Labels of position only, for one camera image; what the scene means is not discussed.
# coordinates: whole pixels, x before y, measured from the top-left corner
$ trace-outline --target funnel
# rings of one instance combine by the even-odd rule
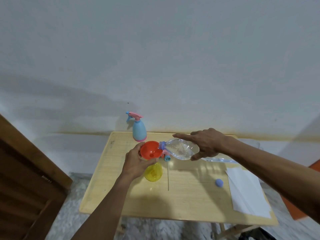
[[[150,160],[151,158],[158,158],[162,155],[162,150],[158,149],[159,142],[157,141],[147,141],[141,148],[140,154],[146,159]]]

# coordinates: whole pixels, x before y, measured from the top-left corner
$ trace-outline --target wooden table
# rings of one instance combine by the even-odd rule
[[[167,141],[171,133],[151,133],[146,141]],[[121,173],[126,153],[137,142],[131,132],[112,132],[103,150],[90,184],[85,192],[79,211],[92,213],[110,191]],[[278,225],[271,211],[271,218],[243,214],[233,210],[227,167],[234,163],[182,161],[171,157],[169,161],[169,191],[167,162],[160,160],[162,177],[156,182],[143,176],[134,180],[126,196],[122,215],[157,219],[185,220],[221,223],[222,232],[215,238],[225,238],[259,226]],[[222,179],[222,188],[215,185]],[[225,231],[223,223],[236,224]]]

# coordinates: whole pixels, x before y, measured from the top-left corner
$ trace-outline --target sheet of paper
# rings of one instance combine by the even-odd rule
[[[242,168],[227,168],[233,209],[245,214],[266,218],[270,216],[270,205],[266,201],[258,177]]]

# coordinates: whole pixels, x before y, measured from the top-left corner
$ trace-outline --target hand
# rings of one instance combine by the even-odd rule
[[[190,135],[177,133],[174,134],[173,137],[186,141],[192,141],[198,145],[200,151],[191,157],[191,161],[196,161],[203,157],[217,156],[218,153],[222,152],[222,142],[225,141],[227,136],[213,128],[209,128],[205,130],[193,131],[190,133]]]
[[[140,142],[125,155],[125,161],[122,168],[122,175],[129,176],[132,180],[140,177],[147,167],[159,161],[158,158],[152,158],[144,161],[139,156],[140,148],[145,142]]]

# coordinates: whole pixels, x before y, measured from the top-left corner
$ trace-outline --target spray bottle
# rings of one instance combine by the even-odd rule
[[[146,127],[144,126],[143,122],[140,119],[140,118],[143,118],[143,116],[138,113],[129,112],[129,111],[127,111],[126,114],[128,115],[127,122],[131,118],[135,119],[133,128],[132,128],[132,135],[134,140],[138,142],[146,140],[147,138]]]

